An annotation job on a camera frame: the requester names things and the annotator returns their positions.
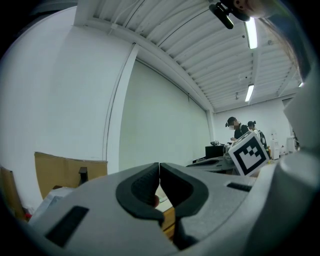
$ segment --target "white wall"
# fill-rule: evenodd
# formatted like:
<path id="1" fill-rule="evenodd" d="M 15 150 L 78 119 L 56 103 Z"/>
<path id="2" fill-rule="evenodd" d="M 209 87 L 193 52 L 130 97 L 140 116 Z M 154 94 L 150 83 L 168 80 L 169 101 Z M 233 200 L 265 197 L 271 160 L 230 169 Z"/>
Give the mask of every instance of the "white wall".
<path id="1" fill-rule="evenodd" d="M 119 169 L 188 165 L 210 145 L 206 112 L 160 74 L 135 62 L 121 123 Z"/>
<path id="2" fill-rule="evenodd" d="M 256 121 L 256 128 L 261 130 L 270 146 L 271 133 L 276 132 L 280 146 L 287 145 L 290 134 L 289 121 L 284 114 L 284 105 L 281 99 L 269 100 L 250 106 L 240 107 L 229 111 L 214 114 L 215 140 L 220 143 L 230 142 L 234 131 L 225 127 L 229 117 L 235 117 L 243 124 Z"/>
<path id="3" fill-rule="evenodd" d="M 83 160 L 103 155 L 107 110 L 132 45 L 72 26 L 75 8 L 27 30 L 0 70 L 0 164 L 12 170 L 22 205 L 39 191 L 34 152 Z"/>

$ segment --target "ceiling light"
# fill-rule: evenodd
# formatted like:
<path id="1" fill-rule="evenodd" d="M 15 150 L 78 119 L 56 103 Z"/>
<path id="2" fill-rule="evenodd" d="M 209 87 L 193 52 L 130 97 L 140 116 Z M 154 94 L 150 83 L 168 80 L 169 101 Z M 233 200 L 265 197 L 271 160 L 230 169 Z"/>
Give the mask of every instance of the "ceiling light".
<path id="1" fill-rule="evenodd" d="M 248 44 L 250 49 L 258 47 L 257 30 L 254 18 L 250 18 L 249 21 L 245 22 L 246 35 L 248 37 Z"/>
<path id="2" fill-rule="evenodd" d="M 252 95 L 252 92 L 254 91 L 254 87 L 255 85 L 254 84 L 250 84 L 249 87 L 248 87 L 248 93 L 246 94 L 246 97 L 245 97 L 245 102 L 248 102 L 251 98 L 251 95 Z"/>

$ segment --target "ceiling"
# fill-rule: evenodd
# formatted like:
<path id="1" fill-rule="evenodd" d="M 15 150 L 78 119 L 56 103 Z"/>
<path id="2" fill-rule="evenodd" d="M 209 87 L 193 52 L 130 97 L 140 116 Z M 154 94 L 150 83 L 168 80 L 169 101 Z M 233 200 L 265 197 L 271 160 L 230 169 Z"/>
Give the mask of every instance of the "ceiling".
<path id="1" fill-rule="evenodd" d="M 244 23 L 231 16 L 234 28 L 225 28 L 207 0 L 94 0 L 90 8 L 93 18 L 131 30 L 165 52 L 216 113 L 299 90 L 296 68 L 260 21 L 258 48 L 250 49 Z M 248 103 L 249 84 L 255 88 Z"/>

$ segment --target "cardboard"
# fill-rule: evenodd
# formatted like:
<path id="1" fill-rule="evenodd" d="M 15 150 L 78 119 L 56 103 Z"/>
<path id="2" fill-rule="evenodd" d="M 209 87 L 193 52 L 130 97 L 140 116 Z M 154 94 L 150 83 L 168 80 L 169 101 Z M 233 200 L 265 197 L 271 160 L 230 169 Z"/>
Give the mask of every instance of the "cardboard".
<path id="1" fill-rule="evenodd" d="M 87 168 L 88 180 L 107 175 L 106 161 L 70 159 L 41 152 L 34 153 L 34 161 L 36 177 L 43 199 L 54 186 L 78 187 L 81 167 Z"/>
<path id="2" fill-rule="evenodd" d="M 4 199 L 7 203 L 7 206 L 10 208 L 16 218 L 25 220 L 26 216 L 17 192 L 13 172 L 1 167 L 1 181 Z"/>

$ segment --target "white column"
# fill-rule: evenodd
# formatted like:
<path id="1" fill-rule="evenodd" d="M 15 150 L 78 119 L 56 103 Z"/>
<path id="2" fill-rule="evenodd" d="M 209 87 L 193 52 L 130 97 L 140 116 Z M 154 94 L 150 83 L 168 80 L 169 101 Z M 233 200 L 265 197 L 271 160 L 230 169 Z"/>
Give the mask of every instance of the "white column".
<path id="1" fill-rule="evenodd" d="M 114 100 L 110 101 L 109 111 L 107 114 L 105 138 L 106 143 L 106 160 L 107 173 L 114 174 L 119 172 L 119 145 L 121 134 L 121 122 L 124 111 L 127 88 L 134 63 L 139 51 L 139 46 L 134 44 L 120 74 L 117 86 L 114 88 Z"/>
<path id="2" fill-rule="evenodd" d="M 208 121 L 208 126 L 209 126 L 210 141 L 213 142 L 215 140 L 214 113 L 210 110 L 207 110 L 206 119 Z"/>

